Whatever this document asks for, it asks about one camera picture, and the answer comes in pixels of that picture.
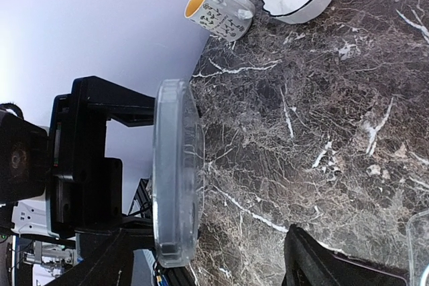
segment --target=clear plastic lid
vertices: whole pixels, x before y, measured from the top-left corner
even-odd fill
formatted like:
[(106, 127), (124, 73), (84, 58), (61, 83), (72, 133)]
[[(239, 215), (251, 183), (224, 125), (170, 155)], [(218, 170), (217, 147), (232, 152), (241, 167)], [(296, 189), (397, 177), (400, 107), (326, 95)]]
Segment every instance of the clear plastic lid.
[(165, 80), (156, 98), (153, 215), (158, 261), (194, 258), (204, 205), (204, 133), (189, 82)]
[(429, 210), (416, 214), (407, 223), (410, 258), (410, 286), (429, 285)]

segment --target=marble tabletop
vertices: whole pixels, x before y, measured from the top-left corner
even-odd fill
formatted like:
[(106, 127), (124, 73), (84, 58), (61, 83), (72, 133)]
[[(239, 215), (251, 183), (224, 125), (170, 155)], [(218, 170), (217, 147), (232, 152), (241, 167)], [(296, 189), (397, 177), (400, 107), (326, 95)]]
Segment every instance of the marble tabletop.
[(192, 87), (206, 135), (200, 285), (280, 285), (296, 223), (330, 249), (408, 268), (429, 208), (429, 0), (333, 0), (211, 37)]

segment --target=white wall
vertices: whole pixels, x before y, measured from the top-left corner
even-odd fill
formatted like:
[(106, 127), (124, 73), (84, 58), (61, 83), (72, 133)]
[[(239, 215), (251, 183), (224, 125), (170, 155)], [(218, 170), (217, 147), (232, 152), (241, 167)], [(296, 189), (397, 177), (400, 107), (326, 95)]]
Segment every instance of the white wall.
[[(183, 18), (188, 0), (0, 0), (0, 102), (48, 125), (52, 101), (97, 75), (155, 95), (190, 77), (208, 33)], [(111, 123), (107, 155), (125, 164), (124, 210), (151, 171), (151, 129)]]

